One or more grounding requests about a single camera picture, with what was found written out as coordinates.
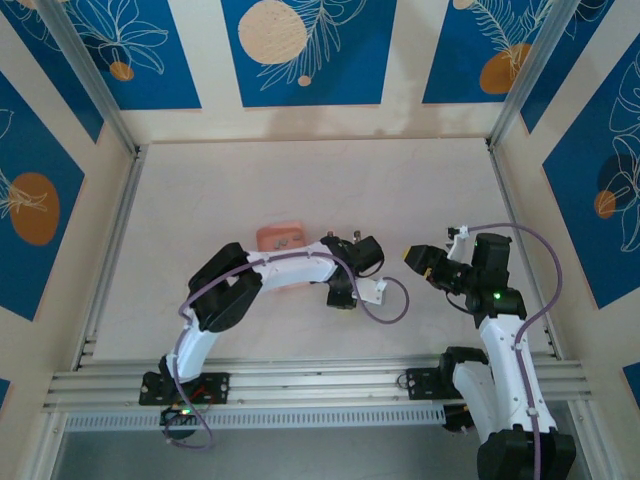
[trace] white floor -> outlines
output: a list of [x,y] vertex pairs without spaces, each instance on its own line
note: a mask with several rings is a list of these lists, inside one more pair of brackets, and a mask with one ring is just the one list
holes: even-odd
[[[373,235],[387,258],[381,273],[409,289],[408,315],[381,326],[361,309],[327,308],[325,285],[277,291],[258,297],[211,357],[363,357],[482,345],[471,317],[413,273],[402,253],[415,244],[444,247],[450,225],[507,221],[483,140],[163,144],[150,147],[144,164],[94,358],[160,358],[182,328],[177,309],[188,279],[226,243],[254,250],[258,228],[288,220],[303,221],[309,241],[328,230]],[[510,271],[534,313],[515,243]],[[391,287],[378,313],[395,316],[402,301]],[[549,351],[541,325],[530,337],[534,351]]]

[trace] vent grate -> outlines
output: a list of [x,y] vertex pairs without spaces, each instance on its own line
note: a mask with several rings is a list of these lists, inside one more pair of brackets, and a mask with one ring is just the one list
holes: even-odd
[[[401,425],[443,425],[441,405],[402,407],[287,408],[209,411],[208,425],[217,430],[256,428],[323,428]],[[158,430],[158,411],[70,414],[66,432]],[[191,422],[175,429],[190,429]]]

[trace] pink object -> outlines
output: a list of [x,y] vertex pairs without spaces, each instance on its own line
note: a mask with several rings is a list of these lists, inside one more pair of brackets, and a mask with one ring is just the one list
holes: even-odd
[[256,232],[259,252],[291,250],[307,245],[302,222],[276,223]]

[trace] purple cable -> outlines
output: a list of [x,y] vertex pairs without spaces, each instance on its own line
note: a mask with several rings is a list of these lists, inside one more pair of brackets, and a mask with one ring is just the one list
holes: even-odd
[[405,306],[402,309],[402,312],[400,313],[400,315],[398,315],[395,318],[392,318],[391,320],[383,320],[382,318],[377,317],[375,314],[373,314],[369,310],[369,308],[366,306],[365,302],[362,301],[362,297],[360,296],[360,291],[358,290],[358,285],[356,283],[356,277],[353,274],[353,272],[351,271],[351,269],[349,268],[349,266],[344,262],[344,260],[342,260],[341,258],[338,258],[338,257],[336,257],[334,255],[331,255],[330,253],[324,253],[324,252],[283,253],[281,255],[271,256],[267,260],[262,260],[262,259],[261,260],[256,260],[254,262],[249,262],[246,265],[241,265],[241,266],[236,267],[236,268],[234,268],[232,270],[229,270],[228,272],[220,275],[216,279],[214,279],[211,282],[207,283],[204,287],[202,287],[196,293],[194,293],[189,298],[187,298],[187,300],[185,300],[185,302],[180,306],[180,309],[178,310],[178,313],[180,314],[180,316],[182,318],[184,318],[186,320],[187,324],[186,324],[185,328],[182,330],[182,332],[180,333],[180,336],[178,337],[178,340],[176,341],[176,345],[173,348],[173,351],[175,352],[175,355],[173,357],[173,362],[171,364],[171,369],[172,369],[172,372],[173,372],[173,381],[174,381],[174,383],[176,385],[176,388],[178,389],[178,393],[182,397],[182,400],[184,401],[185,405],[187,405],[187,407],[191,410],[191,412],[193,412],[193,414],[197,418],[198,422],[201,425],[204,426],[204,429],[207,432],[207,436],[209,437],[209,439],[208,439],[207,443],[204,444],[204,445],[187,445],[185,443],[181,443],[181,442],[175,441],[174,439],[169,437],[169,426],[173,423],[172,422],[173,419],[170,419],[169,421],[167,421],[167,423],[166,423],[166,425],[164,427],[164,436],[167,439],[167,443],[169,443],[170,445],[173,445],[175,447],[187,448],[189,450],[193,450],[193,451],[197,451],[197,452],[207,451],[213,446],[213,432],[211,431],[211,428],[209,427],[209,425],[207,425],[207,422],[205,421],[205,419],[202,416],[202,414],[194,407],[193,403],[191,402],[191,400],[189,399],[189,397],[185,393],[184,388],[182,388],[182,385],[180,384],[180,379],[178,378],[178,352],[180,352],[180,346],[182,345],[182,342],[184,341],[184,337],[187,334],[187,329],[191,326],[191,323],[193,321],[191,319],[191,317],[189,317],[189,315],[186,314],[187,308],[189,308],[191,306],[191,304],[193,302],[195,302],[196,300],[198,300],[202,295],[204,295],[205,293],[207,293],[209,290],[211,290],[215,286],[219,285],[220,283],[224,282],[227,278],[233,277],[235,275],[238,275],[239,273],[242,273],[245,270],[249,270],[250,268],[253,268],[253,267],[258,266],[258,265],[266,265],[267,263],[277,262],[277,261],[281,261],[281,260],[287,260],[289,258],[309,257],[309,256],[328,258],[328,259],[333,260],[334,262],[336,262],[342,268],[344,268],[344,270],[347,272],[347,275],[349,276],[349,281],[351,282],[351,285],[353,285],[353,291],[356,294],[356,299],[360,301],[360,303],[362,305],[362,308],[364,309],[365,313],[372,320],[374,320],[374,321],[376,321],[378,323],[381,323],[383,325],[392,325],[392,324],[397,323],[400,320],[402,320],[402,318],[407,314],[407,311],[409,310],[409,291],[407,290],[407,287],[405,287],[399,280],[396,280],[393,277],[382,277],[383,280],[387,280],[387,281],[390,281],[390,282],[395,283],[396,285],[398,285],[402,289],[402,292],[404,293],[404,297],[405,297],[405,300],[406,300]]
[[[547,303],[542,308],[542,310],[540,310],[538,313],[533,315],[529,320],[524,322],[520,327],[520,329],[518,330],[518,332],[516,333],[515,344],[517,345],[522,340],[522,337],[524,336],[527,328],[529,328],[533,324],[533,322],[535,322],[536,320],[541,318],[543,315],[545,315],[549,310],[551,310],[551,308],[558,301],[558,298],[560,298],[560,292],[562,292],[562,285],[564,282],[563,276],[562,276],[562,265],[560,265],[560,259],[558,258],[558,255],[556,254],[551,244],[538,232],[536,232],[535,230],[532,230],[529,227],[525,227],[524,225],[520,225],[518,223],[491,223],[489,225],[480,225],[478,227],[471,227],[469,228],[469,233],[476,232],[479,230],[489,230],[492,228],[501,228],[501,227],[516,228],[518,230],[523,230],[533,235],[538,240],[540,240],[540,242],[545,246],[545,248],[551,254],[551,258],[553,259],[553,263],[555,264],[555,267],[556,267],[556,273],[558,275],[558,279],[557,279],[558,283],[556,285],[556,291],[553,294],[553,297],[551,298],[549,303]],[[524,358],[522,356],[522,350],[516,349],[516,359],[518,361],[518,367],[520,368],[520,375],[522,375],[522,380],[524,382],[524,389],[527,394],[527,403],[529,405],[529,408],[535,409],[536,402],[535,402],[535,399],[533,398],[533,389],[531,388],[531,382],[529,381],[529,376],[527,375],[527,368],[525,366]],[[533,450],[534,450],[533,478],[534,480],[540,480],[542,475],[542,452],[540,451],[540,425],[538,424],[537,416],[533,415],[530,418],[531,418],[531,427],[533,429]]]

